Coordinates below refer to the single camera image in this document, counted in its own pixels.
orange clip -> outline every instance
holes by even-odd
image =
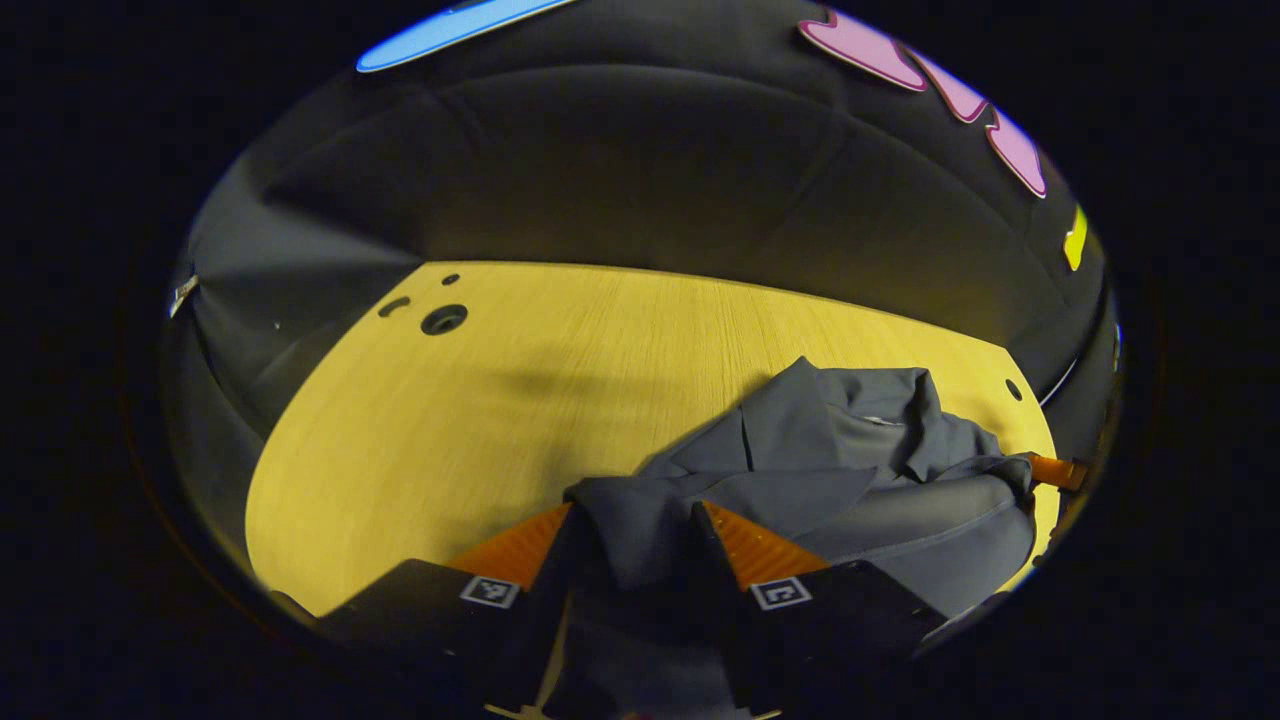
[[[1084,482],[1085,470],[1084,465],[1032,455],[1032,479],[1037,483],[1078,491]]]

wooden table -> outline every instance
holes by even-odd
[[[398,297],[408,305],[380,316]],[[424,334],[449,304],[466,320]],[[445,562],[554,507],[584,477],[632,474],[801,355],[928,368],[945,411],[1006,454],[1055,456],[1009,354],[951,331],[700,277],[429,263],[325,356],[268,439],[246,509],[253,569],[326,614],[404,559]],[[1038,488],[1036,514],[1033,556],[1057,518],[1055,488]]]

blue shape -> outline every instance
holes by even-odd
[[[504,24],[573,0],[488,0],[462,3],[436,13],[376,45],[356,60],[356,70],[374,73],[430,55]]]

dark background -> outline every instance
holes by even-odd
[[[205,193],[303,92],[442,5],[17,10],[9,306],[33,331],[15,354],[18,502],[4,503],[17,644],[0,701],[17,716],[397,714],[260,625],[279,620],[269,606],[215,589],[141,475],[168,479],[146,402],[154,319]],[[1247,410],[1265,418],[1277,368],[1274,231],[1248,223],[1275,186],[1262,18],[1224,4],[837,5],[972,79],[1053,156],[1107,241],[1130,352],[1096,503],[1050,573],[945,648],[955,669],[929,691],[961,715],[1258,714],[1252,523],[1274,471],[1249,448],[1274,421]]]

gray fabric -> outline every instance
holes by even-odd
[[[690,596],[701,570],[681,548],[699,500],[832,564],[868,559],[959,618],[1027,560],[1029,489],[1029,460],[942,413],[927,370],[819,370],[801,357],[635,477],[566,491],[593,519],[612,578],[575,591],[548,707],[566,720],[675,708],[671,717],[749,717]]]
[[[1034,539],[1030,462],[942,413],[928,370],[819,370],[800,357],[635,477],[566,491],[599,532],[618,588],[667,579],[708,500],[832,562],[858,557],[945,614],[982,602]]]
[[[955,618],[947,620],[945,624],[934,629],[924,639],[920,641],[919,647],[911,655],[913,659],[920,657],[940,644],[947,642],[948,639],[959,635],[960,633],[968,630],[969,628],[977,625],[984,618],[991,615],[991,612],[1000,607],[1005,600],[1009,598],[1009,592],[997,592],[996,594],[982,601],[982,605],[975,605],[964,612],[960,612]]]

